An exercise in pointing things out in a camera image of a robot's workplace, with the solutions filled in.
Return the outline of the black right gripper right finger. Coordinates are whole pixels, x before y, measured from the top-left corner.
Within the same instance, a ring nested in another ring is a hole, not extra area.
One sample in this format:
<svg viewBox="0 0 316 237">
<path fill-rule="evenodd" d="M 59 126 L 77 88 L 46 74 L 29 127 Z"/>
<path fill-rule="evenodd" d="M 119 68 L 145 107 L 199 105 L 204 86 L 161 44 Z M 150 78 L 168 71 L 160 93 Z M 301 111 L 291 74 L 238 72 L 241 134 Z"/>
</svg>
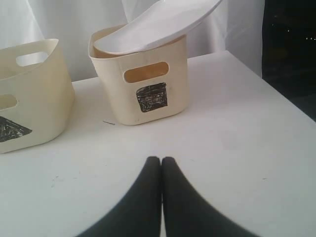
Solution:
<svg viewBox="0 0 316 237">
<path fill-rule="evenodd" d="M 175 159 L 162 159 L 162 197 L 168 237 L 249 237 L 251 232 L 212 207 L 190 184 Z"/>
</svg>

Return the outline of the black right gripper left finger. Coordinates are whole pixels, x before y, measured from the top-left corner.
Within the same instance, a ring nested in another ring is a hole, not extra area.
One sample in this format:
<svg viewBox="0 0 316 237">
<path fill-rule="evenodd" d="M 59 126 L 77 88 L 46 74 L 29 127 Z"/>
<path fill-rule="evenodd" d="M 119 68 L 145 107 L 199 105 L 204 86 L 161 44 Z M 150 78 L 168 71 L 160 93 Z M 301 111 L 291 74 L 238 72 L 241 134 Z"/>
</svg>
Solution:
<svg viewBox="0 0 316 237">
<path fill-rule="evenodd" d="M 159 237 L 161 228 L 161 164 L 148 157 L 123 198 L 81 237 Z"/>
</svg>

